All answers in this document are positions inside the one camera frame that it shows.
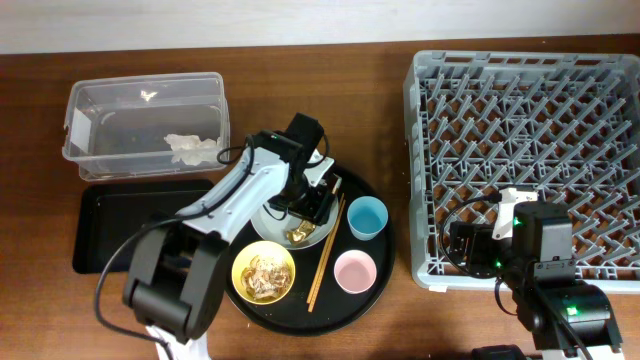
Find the gold snack wrapper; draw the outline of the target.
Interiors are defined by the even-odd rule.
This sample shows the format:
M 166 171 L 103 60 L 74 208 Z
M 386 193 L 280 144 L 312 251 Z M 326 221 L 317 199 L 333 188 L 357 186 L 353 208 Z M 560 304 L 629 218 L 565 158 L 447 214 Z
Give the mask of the gold snack wrapper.
M 329 234 L 337 220 L 340 203 L 338 191 L 341 184 L 342 178 L 336 175 L 331 186 L 330 195 L 321 205 L 324 210 L 324 215 L 321 217 L 321 219 L 325 220 L 324 224 L 320 225 L 309 220 L 302 220 L 296 228 L 286 231 L 286 238 L 293 247 L 314 245 Z

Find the yellow bowl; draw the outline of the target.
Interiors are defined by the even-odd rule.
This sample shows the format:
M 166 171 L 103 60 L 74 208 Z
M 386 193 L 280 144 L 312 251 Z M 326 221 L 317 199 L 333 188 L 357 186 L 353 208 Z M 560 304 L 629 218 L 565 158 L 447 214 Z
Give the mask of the yellow bowl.
M 271 301 L 257 302 L 254 301 L 246 292 L 244 286 L 241 283 L 241 273 L 249 265 L 251 259 L 256 255 L 282 258 L 291 268 L 292 283 L 289 289 L 281 297 Z M 296 266 L 292 255 L 283 246 L 270 241 L 257 241 L 244 247 L 235 257 L 231 266 L 230 279 L 231 293 L 233 295 L 238 295 L 242 300 L 245 300 L 254 305 L 270 305 L 283 299 L 292 289 L 296 279 Z

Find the food scraps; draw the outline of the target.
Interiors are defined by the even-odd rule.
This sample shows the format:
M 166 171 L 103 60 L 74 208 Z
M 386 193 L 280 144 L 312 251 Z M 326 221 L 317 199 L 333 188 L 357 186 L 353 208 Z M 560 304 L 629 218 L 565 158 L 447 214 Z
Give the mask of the food scraps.
M 254 301 L 271 301 L 289 289 L 291 268 L 282 258 L 256 255 L 242 271 L 241 283 Z

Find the white tissue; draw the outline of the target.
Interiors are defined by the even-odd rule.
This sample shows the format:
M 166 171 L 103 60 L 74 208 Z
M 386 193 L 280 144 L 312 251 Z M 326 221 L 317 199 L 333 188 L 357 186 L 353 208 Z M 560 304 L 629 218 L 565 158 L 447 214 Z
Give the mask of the white tissue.
M 203 162 L 216 163 L 222 150 L 222 138 L 201 140 L 198 135 L 168 134 L 164 141 L 173 153 L 171 162 L 182 162 L 187 166 L 198 166 Z

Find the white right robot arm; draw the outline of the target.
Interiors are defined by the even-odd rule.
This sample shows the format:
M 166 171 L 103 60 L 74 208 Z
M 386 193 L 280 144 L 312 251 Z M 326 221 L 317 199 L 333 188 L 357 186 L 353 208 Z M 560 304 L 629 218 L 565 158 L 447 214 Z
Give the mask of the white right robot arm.
M 494 278 L 512 291 L 511 314 L 545 359 L 622 359 L 622 337 L 608 297 L 575 278 L 568 218 L 519 215 L 512 222 L 513 235 L 501 240 L 491 237 L 490 225 L 452 223 L 447 256 L 463 274 Z

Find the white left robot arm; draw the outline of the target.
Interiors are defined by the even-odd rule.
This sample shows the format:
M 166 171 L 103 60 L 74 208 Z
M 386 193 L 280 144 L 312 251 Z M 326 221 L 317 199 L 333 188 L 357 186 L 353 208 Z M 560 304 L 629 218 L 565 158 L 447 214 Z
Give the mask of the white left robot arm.
M 269 131 L 248 137 L 240 161 L 206 195 L 132 236 L 123 302 L 159 358 L 207 358 L 203 342 L 225 292 L 230 245 L 264 205 L 325 223 L 334 161 L 318 154 L 319 140 Z

